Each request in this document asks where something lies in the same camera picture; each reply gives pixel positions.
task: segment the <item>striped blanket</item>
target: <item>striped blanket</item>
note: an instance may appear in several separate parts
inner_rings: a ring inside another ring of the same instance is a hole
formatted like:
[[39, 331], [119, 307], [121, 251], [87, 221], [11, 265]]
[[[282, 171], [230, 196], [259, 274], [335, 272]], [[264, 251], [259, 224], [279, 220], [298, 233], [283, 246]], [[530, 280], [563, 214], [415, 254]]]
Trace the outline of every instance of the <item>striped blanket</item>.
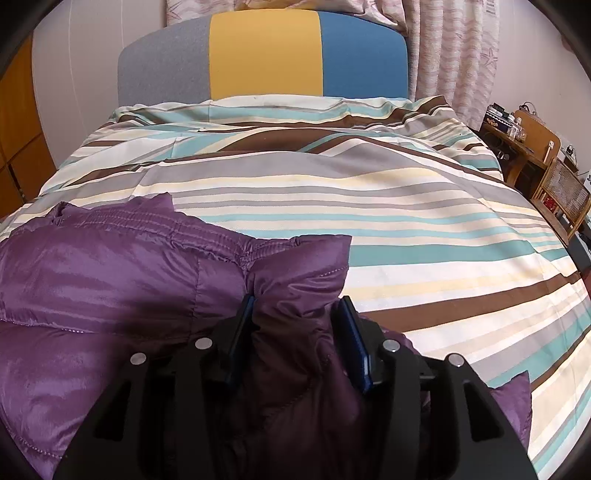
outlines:
[[462, 353], [496, 387], [528, 370], [541, 479], [591, 416], [587, 292], [553, 231], [441, 97], [234, 97], [118, 109], [25, 205], [170, 192], [259, 238], [351, 235], [343, 294], [425, 355]]

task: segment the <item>wooden chair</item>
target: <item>wooden chair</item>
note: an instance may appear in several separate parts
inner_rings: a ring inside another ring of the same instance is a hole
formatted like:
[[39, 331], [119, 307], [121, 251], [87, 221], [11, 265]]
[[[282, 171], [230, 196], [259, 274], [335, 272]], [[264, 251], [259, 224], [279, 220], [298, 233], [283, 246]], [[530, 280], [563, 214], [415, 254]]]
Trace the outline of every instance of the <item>wooden chair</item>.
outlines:
[[[544, 204], [548, 198], [556, 203], [553, 211]], [[564, 163], [555, 158], [546, 170], [531, 203], [566, 247], [591, 207], [591, 193]], [[568, 220], [570, 224], [568, 231], [556, 218], [557, 213], [562, 213]]]

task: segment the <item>wooden cabinet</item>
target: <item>wooden cabinet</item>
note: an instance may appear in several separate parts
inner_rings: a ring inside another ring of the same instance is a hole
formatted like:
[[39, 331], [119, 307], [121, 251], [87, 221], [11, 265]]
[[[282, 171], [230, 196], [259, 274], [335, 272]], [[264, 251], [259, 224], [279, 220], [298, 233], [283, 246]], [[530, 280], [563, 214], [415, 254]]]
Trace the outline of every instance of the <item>wooden cabinet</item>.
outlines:
[[0, 218], [32, 201], [56, 168], [37, 113], [32, 38], [0, 78]]

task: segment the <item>purple garment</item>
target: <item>purple garment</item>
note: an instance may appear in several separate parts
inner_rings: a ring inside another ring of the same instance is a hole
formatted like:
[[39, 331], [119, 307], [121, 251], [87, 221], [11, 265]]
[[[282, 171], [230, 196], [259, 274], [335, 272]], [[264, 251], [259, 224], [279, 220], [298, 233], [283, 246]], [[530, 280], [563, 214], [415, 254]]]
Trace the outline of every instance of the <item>purple garment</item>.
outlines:
[[[236, 473], [366, 477], [365, 406], [329, 318], [349, 245], [348, 236], [254, 239], [174, 212], [168, 194], [92, 210], [57, 205], [0, 244], [0, 420], [49, 480], [133, 353], [206, 334], [249, 292], [259, 330], [223, 436]], [[510, 383], [495, 398], [526, 444], [531, 391], [523, 378]]]

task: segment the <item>wooden desk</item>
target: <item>wooden desk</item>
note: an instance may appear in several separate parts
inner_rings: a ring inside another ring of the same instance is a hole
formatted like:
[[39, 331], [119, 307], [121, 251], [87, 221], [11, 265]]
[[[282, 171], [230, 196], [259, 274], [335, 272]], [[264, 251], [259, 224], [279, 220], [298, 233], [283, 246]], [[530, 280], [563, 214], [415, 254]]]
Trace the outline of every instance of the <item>wooden desk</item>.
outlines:
[[546, 169], [548, 169], [548, 165], [550, 164], [550, 160], [551, 160], [550, 158], [548, 159], [548, 164], [545, 164], [538, 157], [536, 157], [534, 152], [532, 150], [530, 150], [529, 148], [527, 148], [523, 143], [520, 143], [517, 140], [512, 139], [509, 135], [506, 135], [503, 132], [501, 132], [500, 130], [497, 130], [492, 125], [489, 125], [487, 123], [483, 123], [482, 128], [484, 130], [486, 130], [487, 132], [490, 132], [491, 134], [493, 134], [494, 136], [496, 136], [500, 140], [502, 140], [504, 143], [506, 143], [509, 147], [511, 147], [518, 154], [517, 158], [513, 161], [513, 165], [511, 166], [511, 169], [509, 171], [509, 174], [507, 175], [507, 178], [505, 179], [505, 181], [507, 182], [508, 185], [515, 187], [515, 183], [517, 182], [517, 178], [519, 177], [519, 174], [521, 173], [521, 171], [523, 170], [523, 167], [525, 167], [525, 165], [528, 162], [531, 162], [534, 165], [537, 165], [539, 168], [541, 168], [544, 171], [546, 171]]

